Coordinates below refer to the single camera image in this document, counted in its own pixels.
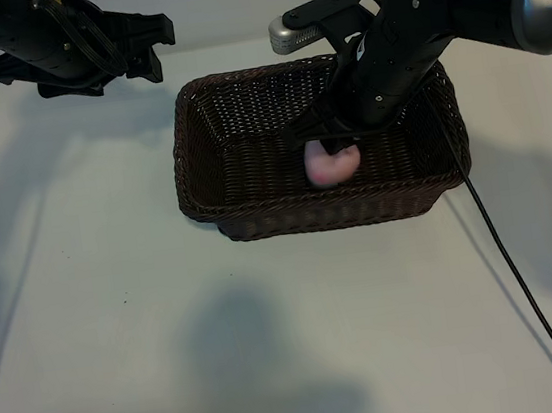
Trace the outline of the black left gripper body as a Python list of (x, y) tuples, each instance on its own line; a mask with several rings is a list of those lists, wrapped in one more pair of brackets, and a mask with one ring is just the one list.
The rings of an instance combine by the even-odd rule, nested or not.
[(128, 71), (132, 15), (89, 0), (0, 0), (0, 83), (34, 83), (48, 99), (97, 97)]

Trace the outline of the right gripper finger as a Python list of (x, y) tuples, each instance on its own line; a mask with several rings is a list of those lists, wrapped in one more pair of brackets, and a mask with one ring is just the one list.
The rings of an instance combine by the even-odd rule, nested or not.
[(337, 137), (322, 139), (321, 145), (330, 156), (337, 156), (340, 153), (346, 153), (355, 146), (355, 140), (352, 137)]

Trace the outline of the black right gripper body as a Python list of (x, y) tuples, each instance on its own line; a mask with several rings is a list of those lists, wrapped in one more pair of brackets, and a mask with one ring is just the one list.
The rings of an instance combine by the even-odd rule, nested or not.
[(295, 147), (392, 125), (453, 39), (444, 1), (386, 0), (359, 42), (337, 56), (326, 89), (289, 124)]

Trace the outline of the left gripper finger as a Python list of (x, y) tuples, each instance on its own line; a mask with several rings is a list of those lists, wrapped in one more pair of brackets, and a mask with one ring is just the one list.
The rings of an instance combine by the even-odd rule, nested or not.
[(140, 15), (105, 12), (105, 32), (123, 52), (141, 50), (155, 44), (174, 45), (173, 22), (165, 14)]
[(146, 79), (151, 83), (162, 83), (162, 64), (154, 52), (154, 48), (145, 47), (127, 58), (128, 70), (126, 78), (137, 77)]

